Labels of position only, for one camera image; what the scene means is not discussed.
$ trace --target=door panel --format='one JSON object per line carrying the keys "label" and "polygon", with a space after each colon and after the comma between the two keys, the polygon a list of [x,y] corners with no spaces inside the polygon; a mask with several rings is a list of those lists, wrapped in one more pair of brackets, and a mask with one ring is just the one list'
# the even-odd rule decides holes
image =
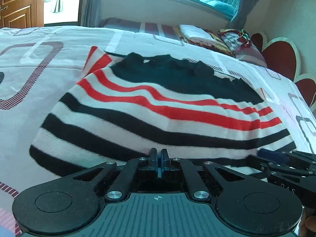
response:
{"label": "door panel", "polygon": [[0,0],[0,28],[44,26],[44,0]]}

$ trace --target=metal bolt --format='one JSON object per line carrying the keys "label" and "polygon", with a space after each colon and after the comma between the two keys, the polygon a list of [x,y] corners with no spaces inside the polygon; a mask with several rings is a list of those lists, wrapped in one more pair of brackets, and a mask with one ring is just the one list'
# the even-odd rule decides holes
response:
{"label": "metal bolt", "polygon": [[209,193],[206,191],[196,191],[193,195],[197,199],[206,199],[209,196]]}
{"label": "metal bolt", "polygon": [[110,191],[107,193],[106,196],[110,199],[115,200],[115,199],[121,198],[123,196],[123,194],[120,191]]}

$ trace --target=bedspread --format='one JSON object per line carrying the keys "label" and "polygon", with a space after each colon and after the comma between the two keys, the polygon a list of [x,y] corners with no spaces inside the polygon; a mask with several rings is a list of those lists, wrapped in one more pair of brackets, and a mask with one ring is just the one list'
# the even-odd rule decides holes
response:
{"label": "bedspread", "polygon": [[11,215],[14,197],[57,178],[29,156],[47,114],[83,77],[91,46],[108,53],[144,57],[170,54],[202,61],[242,78],[268,103],[291,133],[297,150],[314,153],[316,120],[296,85],[269,69],[152,34],[79,26],[0,30],[0,235],[19,234]]}

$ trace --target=doorway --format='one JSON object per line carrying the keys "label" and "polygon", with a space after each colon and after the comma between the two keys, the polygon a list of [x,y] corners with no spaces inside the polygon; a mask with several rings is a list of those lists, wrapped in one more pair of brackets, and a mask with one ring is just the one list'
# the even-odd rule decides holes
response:
{"label": "doorway", "polygon": [[44,0],[44,24],[78,22],[79,0]]}

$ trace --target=gray ribbed plate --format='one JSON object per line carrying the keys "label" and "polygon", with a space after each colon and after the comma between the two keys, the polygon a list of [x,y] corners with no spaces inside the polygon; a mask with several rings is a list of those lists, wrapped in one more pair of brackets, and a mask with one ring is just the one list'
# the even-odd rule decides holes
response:
{"label": "gray ribbed plate", "polygon": [[[24,233],[23,237],[32,235]],[[98,219],[69,237],[242,237],[222,224],[207,204],[189,201],[184,193],[132,193],[109,204]],[[284,237],[296,236],[288,233]]]}

